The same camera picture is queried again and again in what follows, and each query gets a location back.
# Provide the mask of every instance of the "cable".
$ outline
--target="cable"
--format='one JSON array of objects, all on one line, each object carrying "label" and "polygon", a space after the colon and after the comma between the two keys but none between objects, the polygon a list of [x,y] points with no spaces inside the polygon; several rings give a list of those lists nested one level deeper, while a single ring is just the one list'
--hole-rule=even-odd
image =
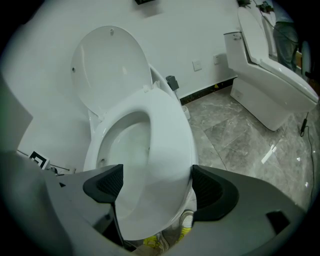
[{"label": "cable", "polygon": [[296,42],[296,41],[291,40],[291,39],[290,39],[289,37],[287,37],[284,33],[280,32],[279,29],[276,29],[276,28],[270,23],[270,21],[267,19],[267,17],[262,14],[262,12],[261,12],[261,10],[260,10],[259,7],[258,7],[258,10],[259,10],[261,16],[269,23],[269,25],[270,25],[274,30],[278,31],[281,35],[283,35],[286,39],[288,39],[288,40],[291,41],[292,43],[294,43],[294,44],[298,44],[298,43],[299,43],[299,42]]},{"label": "cable", "polygon": [[308,117],[309,112],[306,114],[305,119],[303,120],[303,124],[301,127],[301,132],[300,132],[300,137],[303,137],[305,134],[305,129],[308,128],[308,140],[310,143],[310,148],[311,148],[311,161],[312,161],[312,188],[311,188],[311,195],[310,195],[310,205],[312,204],[312,199],[313,199],[313,191],[315,188],[315,162],[314,162],[314,156],[313,156],[313,149],[312,149],[312,144],[310,140],[310,127],[307,124],[307,117]]},{"label": "cable", "polygon": [[[23,153],[23,152],[22,152],[22,151],[20,151],[19,149],[17,149],[16,151],[18,151],[19,153],[21,153],[21,154],[23,154],[23,155],[25,155],[25,156],[27,156],[27,157],[28,157],[28,155],[27,155],[26,153]],[[60,169],[64,169],[64,170],[66,170],[66,171],[70,171],[70,169],[63,168],[63,167],[60,167],[60,166],[57,166],[57,165],[54,165],[54,164],[51,164],[51,166],[58,167],[58,168],[60,168]]]}]

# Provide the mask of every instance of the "pants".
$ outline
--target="pants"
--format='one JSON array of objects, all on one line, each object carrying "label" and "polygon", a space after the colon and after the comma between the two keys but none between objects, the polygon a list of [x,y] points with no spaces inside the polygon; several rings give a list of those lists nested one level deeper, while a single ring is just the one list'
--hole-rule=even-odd
[{"label": "pants", "polygon": [[274,26],[273,37],[278,62],[296,72],[296,52],[299,46],[299,37],[295,25],[290,22],[277,22]]}]

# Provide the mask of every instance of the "toilet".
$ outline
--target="toilet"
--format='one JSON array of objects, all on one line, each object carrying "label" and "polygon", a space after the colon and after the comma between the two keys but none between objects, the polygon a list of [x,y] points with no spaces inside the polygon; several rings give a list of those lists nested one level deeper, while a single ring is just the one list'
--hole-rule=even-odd
[{"label": "toilet", "polygon": [[191,168],[198,164],[180,101],[134,37],[116,26],[81,40],[71,79],[89,114],[83,171],[123,165],[115,201],[123,239],[145,239],[169,227],[194,194]]},{"label": "toilet", "polygon": [[268,57],[263,29],[244,7],[241,31],[224,34],[228,66],[237,74],[230,95],[263,125],[276,131],[292,113],[312,110],[318,95],[300,76]]}]

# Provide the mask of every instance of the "shoe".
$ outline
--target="shoe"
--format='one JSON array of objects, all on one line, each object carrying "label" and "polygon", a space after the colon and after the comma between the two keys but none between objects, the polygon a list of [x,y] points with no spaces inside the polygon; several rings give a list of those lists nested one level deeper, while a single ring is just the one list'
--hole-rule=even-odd
[{"label": "shoe", "polygon": [[161,253],[164,253],[169,249],[169,244],[162,235],[162,232],[159,232],[153,236],[144,239],[143,244],[153,249],[159,249]]},{"label": "shoe", "polygon": [[178,243],[181,239],[185,237],[186,234],[188,234],[192,228],[192,222],[194,220],[194,212],[192,210],[185,210],[180,218],[180,226],[181,226],[181,233],[178,241]]}]

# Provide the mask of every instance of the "floor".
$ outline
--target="floor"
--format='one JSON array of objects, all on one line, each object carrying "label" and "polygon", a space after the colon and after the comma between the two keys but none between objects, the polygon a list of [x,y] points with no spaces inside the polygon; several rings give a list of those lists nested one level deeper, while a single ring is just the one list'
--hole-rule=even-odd
[{"label": "floor", "polygon": [[[300,137],[307,113],[289,117],[277,131],[270,131],[231,96],[231,86],[192,101],[190,126],[199,164],[271,183],[307,211],[320,183],[320,105],[308,115],[308,133]],[[271,146],[276,150],[263,164]]]}]

